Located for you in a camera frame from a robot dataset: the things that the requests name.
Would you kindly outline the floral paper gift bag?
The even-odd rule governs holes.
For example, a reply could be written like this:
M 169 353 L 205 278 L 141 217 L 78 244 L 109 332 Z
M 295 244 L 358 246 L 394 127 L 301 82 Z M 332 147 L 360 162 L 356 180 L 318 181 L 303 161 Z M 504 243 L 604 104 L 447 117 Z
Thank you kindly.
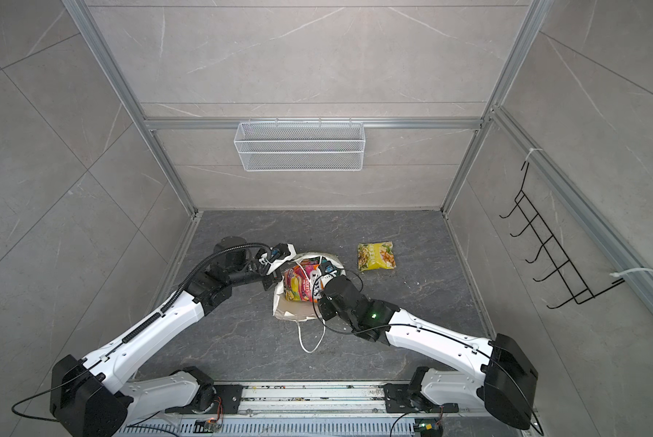
M 336 256 L 305 252 L 289 260 L 279 275 L 273 289 L 273 316 L 297 324 L 299 344 L 307 354 L 319 348 L 328 330 L 325 315 L 319 309 L 322 292 L 330 280 L 345 274 L 346 269 Z M 310 320 L 322 325 L 321 337 L 312 349 L 308 349 L 302 339 L 302 324 Z

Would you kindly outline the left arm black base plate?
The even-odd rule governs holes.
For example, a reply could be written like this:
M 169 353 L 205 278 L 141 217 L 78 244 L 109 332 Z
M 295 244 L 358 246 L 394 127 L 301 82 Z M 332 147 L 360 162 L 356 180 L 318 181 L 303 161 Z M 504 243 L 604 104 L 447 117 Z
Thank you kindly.
M 237 414 L 244 387 L 240 384 L 202 386 L 190 404 L 166 409 L 166 413 L 180 414 Z

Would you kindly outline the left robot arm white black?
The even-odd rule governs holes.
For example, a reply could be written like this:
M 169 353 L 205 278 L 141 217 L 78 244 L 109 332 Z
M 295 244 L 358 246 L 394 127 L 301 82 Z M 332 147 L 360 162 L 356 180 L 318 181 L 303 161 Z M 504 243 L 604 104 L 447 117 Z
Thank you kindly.
M 275 285 L 279 268 L 296 255 L 289 243 L 269 247 L 222 240 L 140 322 L 82 359 L 67 355 L 55 364 L 50 393 L 55 421 L 72 436 L 112 436 L 129 422 L 164 410 L 212 409 L 218 402 L 214 381 L 193 366 L 164 378 L 130 380 L 164 345 L 229 299 L 235 287 Z

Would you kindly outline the orange pink Fox's candy packet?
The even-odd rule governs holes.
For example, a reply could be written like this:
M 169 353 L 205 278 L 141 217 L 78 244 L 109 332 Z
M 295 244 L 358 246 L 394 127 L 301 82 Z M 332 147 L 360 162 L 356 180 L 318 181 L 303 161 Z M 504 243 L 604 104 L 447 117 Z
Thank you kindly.
M 324 288 L 322 276 L 317 259 L 297 262 L 283 273 L 285 299 L 289 302 L 313 302 Z

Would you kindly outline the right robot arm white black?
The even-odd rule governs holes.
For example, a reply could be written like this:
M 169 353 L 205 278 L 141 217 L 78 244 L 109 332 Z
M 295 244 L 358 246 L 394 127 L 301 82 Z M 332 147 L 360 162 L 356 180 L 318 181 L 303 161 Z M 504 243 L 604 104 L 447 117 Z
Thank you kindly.
M 368 298 L 345 275 L 325 275 L 312 291 L 322 324 L 337 317 L 350 335 L 441 362 L 466 376 L 463 397 L 512 428 L 544 435 L 533 407 L 538 371 L 513 338 L 472 337 L 426 322 L 391 302 Z

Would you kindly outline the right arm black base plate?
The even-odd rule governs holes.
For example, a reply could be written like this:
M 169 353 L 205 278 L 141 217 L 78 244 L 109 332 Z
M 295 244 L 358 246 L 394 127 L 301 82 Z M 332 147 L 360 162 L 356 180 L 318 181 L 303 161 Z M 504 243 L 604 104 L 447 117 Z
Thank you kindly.
M 416 393 L 408 384 L 387 383 L 382 386 L 388 413 L 458 413 L 459 405 L 437 405 Z

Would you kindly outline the yellow green snack packet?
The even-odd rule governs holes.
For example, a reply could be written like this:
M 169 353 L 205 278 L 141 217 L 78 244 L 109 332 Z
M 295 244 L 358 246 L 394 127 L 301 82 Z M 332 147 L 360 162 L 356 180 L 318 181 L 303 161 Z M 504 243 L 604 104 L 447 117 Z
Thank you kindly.
M 393 242 L 359 244 L 357 246 L 357 267 L 360 271 L 374 269 L 395 269 Z

